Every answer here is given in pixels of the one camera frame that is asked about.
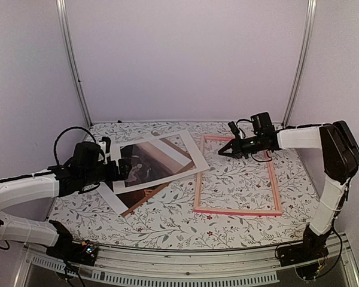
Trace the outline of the white mat board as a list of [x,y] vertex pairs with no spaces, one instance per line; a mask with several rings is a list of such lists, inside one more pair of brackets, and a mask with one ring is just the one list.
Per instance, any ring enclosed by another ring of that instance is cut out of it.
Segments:
[[209,169],[208,163],[206,162],[204,156],[202,155],[200,149],[194,142],[193,138],[189,134],[188,130],[180,130],[178,132],[167,133],[167,134],[162,134],[162,135],[157,135],[157,136],[154,136],[152,134],[150,134],[150,135],[145,134],[142,137],[137,138],[133,141],[113,144],[113,145],[111,145],[111,149],[110,149],[111,159],[118,161],[118,159],[121,158],[120,148],[123,146],[136,145],[136,144],[141,144],[143,142],[151,142],[151,141],[158,140],[161,138],[173,137],[173,136],[179,136],[181,138],[184,147],[186,148],[187,152],[190,154],[191,159],[193,160],[194,166],[192,169],[182,172],[182,173],[179,173],[179,174],[176,174],[176,175],[168,176],[167,178],[159,179],[159,180],[156,180],[156,181],[153,181],[150,183],[148,182],[145,184],[138,184],[135,187],[126,187],[125,183],[124,183],[125,181],[114,181],[112,183],[113,183],[113,189],[114,189],[115,193],[116,194],[127,193],[129,191],[135,191],[135,190],[140,190],[140,189],[147,188],[147,187],[152,187],[155,185],[164,184],[164,183],[174,181],[177,179],[181,179],[183,177],[187,177],[190,175],[194,175],[195,173],[203,172],[203,171],[206,171]]

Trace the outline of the pink wooden picture frame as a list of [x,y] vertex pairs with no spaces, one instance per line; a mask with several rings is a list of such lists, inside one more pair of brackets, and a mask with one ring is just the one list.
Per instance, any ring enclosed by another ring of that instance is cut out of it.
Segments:
[[273,163],[265,152],[252,158],[218,155],[230,136],[203,135],[200,150],[209,169],[197,174],[193,210],[237,216],[281,216],[282,205]]

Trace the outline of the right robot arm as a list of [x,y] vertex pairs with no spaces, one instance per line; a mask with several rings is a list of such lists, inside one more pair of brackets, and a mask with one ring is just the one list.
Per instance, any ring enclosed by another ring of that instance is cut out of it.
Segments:
[[276,130],[268,112],[251,116],[249,122],[254,132],[250,138],[245,136],[237,122],[228,123],[235,137],[219,150],[219,155],[249,158],[259,151],[321,150],[325,184],[318,209],[304,230],[302,243],[280,247],[276,256],[287,265],[326,255],[326,240],[336,231],[334,222],[348,199],[351,179],[359,168],[359,146],[347,123],[340,120]]

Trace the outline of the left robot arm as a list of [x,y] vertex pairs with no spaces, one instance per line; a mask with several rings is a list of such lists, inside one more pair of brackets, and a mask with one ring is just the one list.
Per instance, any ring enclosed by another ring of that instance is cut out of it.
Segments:
[[81,142],[65,164],[57,162],[40,172],[0,179],[0,241],[35,243],[45,246],[50,256],[73,259],[77,249],[85,249],[73,242],[63,224],[10,216],[4,209],[36,199],[83,194],[92,185],[124,181],[131,168],[130,160],[111,159],[109,143]]

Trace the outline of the photo print with white border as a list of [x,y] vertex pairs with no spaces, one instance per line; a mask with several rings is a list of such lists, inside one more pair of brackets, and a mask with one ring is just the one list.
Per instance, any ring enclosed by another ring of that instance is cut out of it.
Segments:
[[[120,155],[132,165],[124,182],[126,187],[167,178],[188,171],[194,166],[190,154],[170,142],[168,138],[123,146],[120,148]],[[97,192],[111,210],[125,217],[167,186],[168,183],[164,183],[116,194],[113,183],[106,182],[100,185]]]

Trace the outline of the brown backing board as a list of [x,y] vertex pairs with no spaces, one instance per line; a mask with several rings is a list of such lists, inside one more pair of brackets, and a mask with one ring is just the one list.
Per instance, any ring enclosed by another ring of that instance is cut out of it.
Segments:
[[[122,151],[123,157],[129,155],[135,170],[135,181],[125,181],[126,185],[136,185],[176,175],[192,169],[194,163],[179,136],[166,137],[150,144],[139,144],[133,151]],[[118,194],[117,197],[128,207],[122,217],[133,213],[143,203],[152,198],[168,183],[141,190]]]

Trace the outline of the right aluminium corner post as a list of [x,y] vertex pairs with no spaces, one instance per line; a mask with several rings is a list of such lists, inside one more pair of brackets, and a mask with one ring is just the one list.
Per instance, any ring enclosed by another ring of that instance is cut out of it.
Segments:
[[294,107],[297,102],[297,97],[302,83],[303,72],[305,70],[305,64],[308,58],[308,50],[314,29],[316,9],[317,9],[317,0],[308,0],[305,24],[304,24],[303,35],[302,35],[302,44],[298,56],[296,71],[291,85],[290,95],[288,97],[286,109],[284,112],[284,116],[282,118],[283,126],[289,125]]

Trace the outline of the aluminium corner post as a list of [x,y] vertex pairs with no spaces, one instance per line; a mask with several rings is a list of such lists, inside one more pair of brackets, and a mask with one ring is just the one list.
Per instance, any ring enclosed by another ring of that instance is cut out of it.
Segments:
[[84,95],[84,90],[81,82],[80,73],[77,66],[77,61],[74,53],[74,46],[71,37],[71,31],[69,28],[68,13],[66,9],[66,1],[57,0],[57,15],[59,18],[60,29],[62,32],[63,43],[65,46],[68,65],[71,71],[72,80],[74,83],[75,92],[78,98],[78,103],[83,114],[84,121],[88,127],[93,125],[92,118],[90,116],[89,107]]
[[298,56],[296,71],[291,85],[290,95],[288,97],[286,109],[284,112],[284,116],[282,118],[283,126],[289,125],[294,107],[297,102],[297,97],[302,83],[303,72],[305,70],[305,64],[308,58],[308,50],[314,29],[316,9],[317,9],[317,0],[308,0],[305,24],[304,24],[303,35],[302,35],[302,44]]

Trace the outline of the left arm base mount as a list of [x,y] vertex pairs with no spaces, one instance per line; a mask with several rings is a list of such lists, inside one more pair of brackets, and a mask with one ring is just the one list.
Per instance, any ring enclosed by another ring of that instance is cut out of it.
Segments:
[[47,247],[46,254],[63,261],[94,266],[98,257],[98,245],[89,240],[80,243],[57,242],[55,246]]

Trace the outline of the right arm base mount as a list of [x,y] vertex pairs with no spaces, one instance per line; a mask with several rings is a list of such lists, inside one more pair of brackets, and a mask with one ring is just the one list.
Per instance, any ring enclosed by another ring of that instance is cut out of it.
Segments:
[[326,246],[318,248],[314,251],[309,251],[303,248],[303,244],[284,244],[278,245],[275,248],[275,257],[280,262],[282,267],[300,264],[328,256],[328,249]]

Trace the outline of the left aluminium corner post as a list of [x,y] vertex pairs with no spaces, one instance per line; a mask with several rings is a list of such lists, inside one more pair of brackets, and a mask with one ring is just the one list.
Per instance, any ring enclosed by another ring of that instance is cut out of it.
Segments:
[[90,116],[89,107],[84,95],[84,90],[81,82],[80,73],[77,66],[77,61],[74,53],[74,46],[71,37],[71,31],[69,28],[68,13],[66,9],[66,1],[57,0],[57,15],[59,18],[60,29],[62,32],[63,43],[65,46],[68,65],[71,71],[72,80],[74,83],[75,92],[78,98],[78,103],[83,114],[84,121],[88,127],[93,125],[92,118]]

